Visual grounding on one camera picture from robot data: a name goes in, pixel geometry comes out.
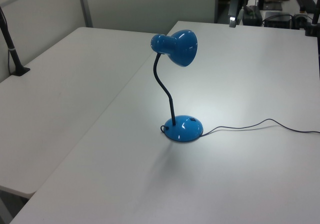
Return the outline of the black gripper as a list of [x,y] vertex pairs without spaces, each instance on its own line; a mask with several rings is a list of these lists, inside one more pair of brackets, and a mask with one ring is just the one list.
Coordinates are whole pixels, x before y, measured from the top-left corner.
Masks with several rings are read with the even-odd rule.
[[236,25],[243,26],[244,11],[241,10],[243,6],[243,0],[230,0],[229,3],[229,27],[235,28]]

